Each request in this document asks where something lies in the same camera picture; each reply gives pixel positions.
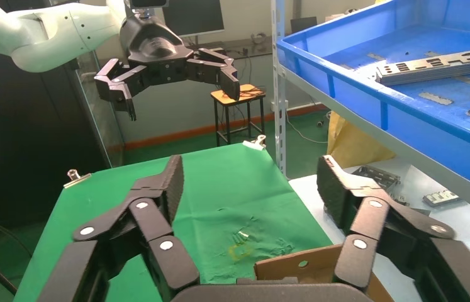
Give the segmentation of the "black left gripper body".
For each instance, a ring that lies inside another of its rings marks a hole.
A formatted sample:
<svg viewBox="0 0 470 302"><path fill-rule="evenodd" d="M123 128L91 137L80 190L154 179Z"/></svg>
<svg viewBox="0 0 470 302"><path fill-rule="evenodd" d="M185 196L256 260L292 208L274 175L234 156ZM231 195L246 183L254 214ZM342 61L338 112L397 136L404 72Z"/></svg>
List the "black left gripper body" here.
<svg viewBox="0 0 470 302"><path fill-rule="evenodd" d="M193 51L158 17L127 17L120 30L120 42L129 66L144 67L140 77L145 85L187 79L186 62L193 56Z"/></svg>

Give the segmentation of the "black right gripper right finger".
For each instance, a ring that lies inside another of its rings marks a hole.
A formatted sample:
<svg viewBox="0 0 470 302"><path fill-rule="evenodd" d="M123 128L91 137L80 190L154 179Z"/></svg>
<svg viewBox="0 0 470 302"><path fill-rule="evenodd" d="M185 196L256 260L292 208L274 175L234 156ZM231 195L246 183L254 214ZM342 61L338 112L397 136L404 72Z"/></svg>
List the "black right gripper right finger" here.
<svg viewBox="0 0 470 302"><path fill-rule="evenodd" d="M375 180L318 159L318 193L345 234L333 281L366 292L375 256L413 279L422 301L470 301L470 250L449 225L396 202Z"/></svg>

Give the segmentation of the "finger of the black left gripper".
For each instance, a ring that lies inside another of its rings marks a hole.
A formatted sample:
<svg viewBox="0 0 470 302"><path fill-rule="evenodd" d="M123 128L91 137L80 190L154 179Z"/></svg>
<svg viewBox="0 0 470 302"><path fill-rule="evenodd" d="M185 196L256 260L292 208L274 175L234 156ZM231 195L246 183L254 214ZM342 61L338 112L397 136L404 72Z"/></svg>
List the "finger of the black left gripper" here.
<svg viewBox="0 0 470 302"><path fill-rule="evenodd" d="M99 97L136 121L133 97L151 85L148 74L151 66L145 62L127 65L120 59L108 60L94 76Z"/></svg>
<svg viewBox="0 0 470 302"><path fill-rule="evenodd" d="M188 80L214 84L231 99L240 98L240 82L233 59L222 52L199 48L186 60Z"/></svg>

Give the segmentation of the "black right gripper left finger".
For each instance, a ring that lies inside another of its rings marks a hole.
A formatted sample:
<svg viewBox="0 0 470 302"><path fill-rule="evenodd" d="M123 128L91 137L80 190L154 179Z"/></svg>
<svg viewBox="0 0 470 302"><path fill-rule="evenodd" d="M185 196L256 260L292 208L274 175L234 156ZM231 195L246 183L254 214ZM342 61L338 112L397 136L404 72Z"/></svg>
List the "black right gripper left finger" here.
<svg viewBox="0 0 470 302"><path fill-rule="evenodd" d="M183 187L181 155L137 179L119 205L73 232L38 300L104 301L110 280L138 255L162 301L198 285L199 271L172 228Z"/></svg>

